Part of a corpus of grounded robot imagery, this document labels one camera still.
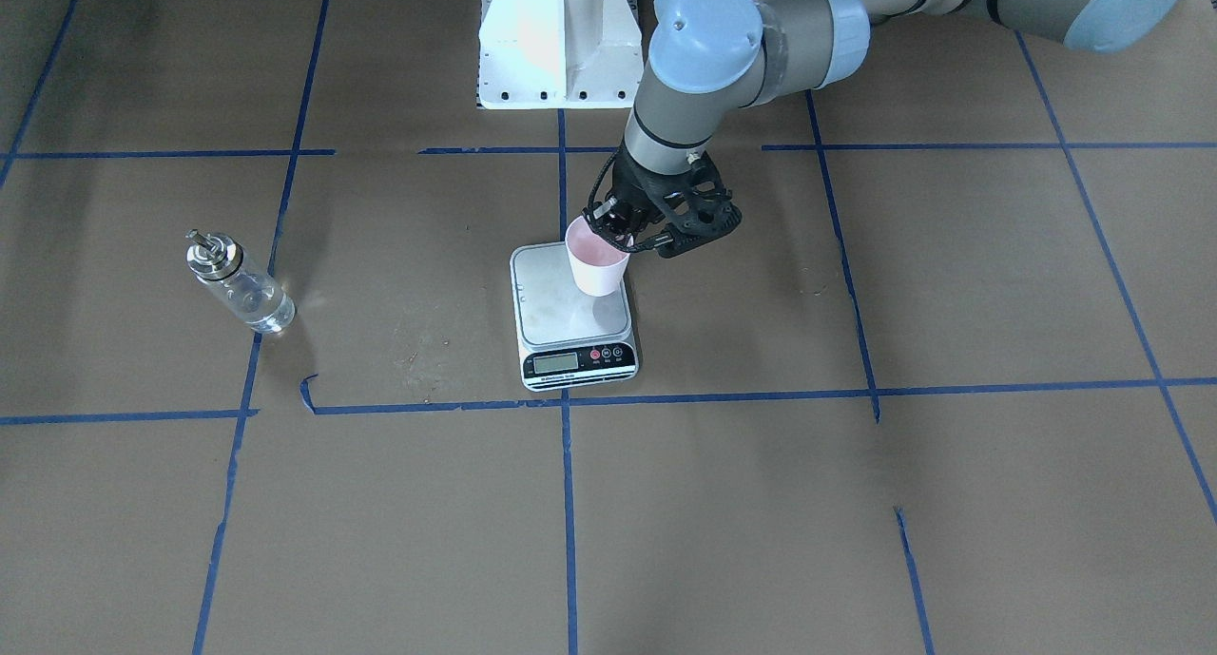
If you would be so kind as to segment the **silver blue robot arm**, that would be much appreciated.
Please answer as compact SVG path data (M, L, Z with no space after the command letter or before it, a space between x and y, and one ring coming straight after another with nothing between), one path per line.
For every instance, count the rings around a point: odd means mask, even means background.
M879 22L964 13L1112 54L1179 0L654 0L656 27L623 141L581 223L623 253L672 258L742 222L707 146L730 110L821 90L860 69Z

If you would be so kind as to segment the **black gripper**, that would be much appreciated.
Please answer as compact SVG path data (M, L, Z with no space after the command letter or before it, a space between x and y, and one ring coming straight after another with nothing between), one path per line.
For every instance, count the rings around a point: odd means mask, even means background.
M591 231L630 254L654 251L664 261L725 237L744 222L713 159L664 175L644 168L626 149L602 166L583 209Z

